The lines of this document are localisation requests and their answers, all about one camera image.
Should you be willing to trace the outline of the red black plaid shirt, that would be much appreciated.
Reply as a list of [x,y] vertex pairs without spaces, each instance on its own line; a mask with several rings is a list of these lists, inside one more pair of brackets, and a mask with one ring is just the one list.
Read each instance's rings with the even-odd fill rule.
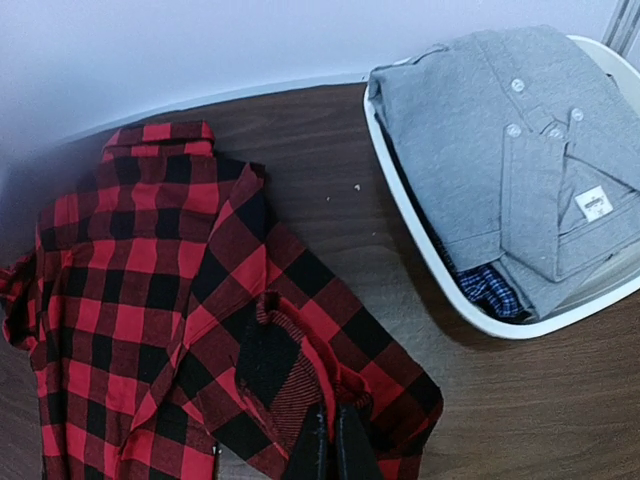
[[37,379],[46,479],[211,479],[225,446],[285,479],[308,409],[352,405],[382,479],[415,479],[440,389],[276,217],[205,122],[119,130],[1,273]]

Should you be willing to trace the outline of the white plastic tub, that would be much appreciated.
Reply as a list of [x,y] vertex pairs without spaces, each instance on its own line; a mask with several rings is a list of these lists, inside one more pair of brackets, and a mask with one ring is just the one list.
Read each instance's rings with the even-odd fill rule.
[[[639,72],[609,47],[586,37],[566,35],[574,41],[613,81],[639,117]],[[639,238],[597,268],[584,283],[549,315],[539,317],[520,303],[531,316],[522,323],[496,320],[468,301],[455,278],[456,270],[443,243],[429,224],[399,164],[393,146],[368,98],[368,84],[363,108],[370,137],[385,180],[400,214],[426,265],[448,300],[462,317],[476,329],[493,337],[525,340],[541,337],[575,324],[602,311],[639,288]]]

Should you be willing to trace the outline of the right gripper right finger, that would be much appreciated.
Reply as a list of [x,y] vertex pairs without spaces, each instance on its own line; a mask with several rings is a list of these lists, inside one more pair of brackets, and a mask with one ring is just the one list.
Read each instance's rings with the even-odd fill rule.
[[383,478],[364,426],[352,405],[341,404],[338,407],[335,447],[339,479]]

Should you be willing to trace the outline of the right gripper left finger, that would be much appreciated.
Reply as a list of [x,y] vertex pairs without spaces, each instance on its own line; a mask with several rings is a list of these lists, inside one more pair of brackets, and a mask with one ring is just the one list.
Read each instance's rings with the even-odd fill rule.
[[307,411],[284,472],[284,478],[286,480],[325,480],[328,449],[329,431],[326,411],[320,404],[315,404]]

